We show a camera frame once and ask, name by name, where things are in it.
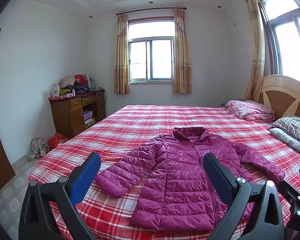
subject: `headboard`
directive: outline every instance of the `headboard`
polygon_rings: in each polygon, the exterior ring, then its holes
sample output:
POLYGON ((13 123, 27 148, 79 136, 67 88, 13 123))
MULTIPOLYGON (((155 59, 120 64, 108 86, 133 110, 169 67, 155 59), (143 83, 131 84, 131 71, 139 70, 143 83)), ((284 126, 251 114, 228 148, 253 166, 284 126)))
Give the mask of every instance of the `headboard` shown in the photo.
POLYGON ((290 114, 300 117, 300 82, 284 75, 263 78, 259 103, 274 110, 276 120, 290 114))

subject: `wooden desk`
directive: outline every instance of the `wooden desk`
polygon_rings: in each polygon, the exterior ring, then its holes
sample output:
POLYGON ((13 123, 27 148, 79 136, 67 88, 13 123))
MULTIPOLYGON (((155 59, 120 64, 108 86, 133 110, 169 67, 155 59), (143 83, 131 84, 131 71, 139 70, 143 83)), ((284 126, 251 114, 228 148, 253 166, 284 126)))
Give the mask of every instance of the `wooden desk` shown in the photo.
POLYGON ((50 104, 56 132, 69 138, 73 138, 87 129, 83 111, 93 111, 96 123, 106 118, 104 90, 63 100, 51 100, 50 104))

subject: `folded blanket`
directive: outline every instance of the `folded blanket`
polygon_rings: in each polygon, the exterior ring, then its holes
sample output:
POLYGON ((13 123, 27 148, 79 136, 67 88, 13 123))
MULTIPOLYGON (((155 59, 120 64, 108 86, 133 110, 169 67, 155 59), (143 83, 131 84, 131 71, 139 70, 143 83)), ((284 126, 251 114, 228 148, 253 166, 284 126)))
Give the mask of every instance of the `folded blanket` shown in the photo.
POLYGON ((229 101, 226 105, 229 109, 240 119, 256 122, 270 122, 274 121, 274 111, 269 109, 263 104, 256 103, 255 101, 229 101))

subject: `green cloth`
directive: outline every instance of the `green cloth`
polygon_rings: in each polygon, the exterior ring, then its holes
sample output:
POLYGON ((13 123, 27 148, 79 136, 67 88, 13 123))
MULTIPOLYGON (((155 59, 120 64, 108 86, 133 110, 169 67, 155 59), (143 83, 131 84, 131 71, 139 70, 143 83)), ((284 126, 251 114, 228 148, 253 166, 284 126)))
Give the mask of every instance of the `green cloth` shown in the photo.
POLYGON ((60 91, 59 91, 60 96, 65 95, 66 93, 70 93, 70 89, 61 89, 60 88, 60 91))

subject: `purple puffer jacket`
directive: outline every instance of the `purple puffer jacket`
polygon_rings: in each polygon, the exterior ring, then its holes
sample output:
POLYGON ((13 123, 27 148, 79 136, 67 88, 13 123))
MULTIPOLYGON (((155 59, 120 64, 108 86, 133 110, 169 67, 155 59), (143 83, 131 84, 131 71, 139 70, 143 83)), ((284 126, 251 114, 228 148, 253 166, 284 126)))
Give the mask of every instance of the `purple puffer jacket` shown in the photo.
MULTIPOLYGON (((212 230, 227 210, 209 181, 202 158, 213 153, 237 177, 255 183, 241 166, 249 163, 276 185, 285 173, 256 150, 209 134, 203 127, 174 128, 159 135, 95 177, 109 195, 122 197, 152 169, 132 214, 132 225, 157 230, 212 230)), ((250 215, 248 204, 244 218, 250 215)))

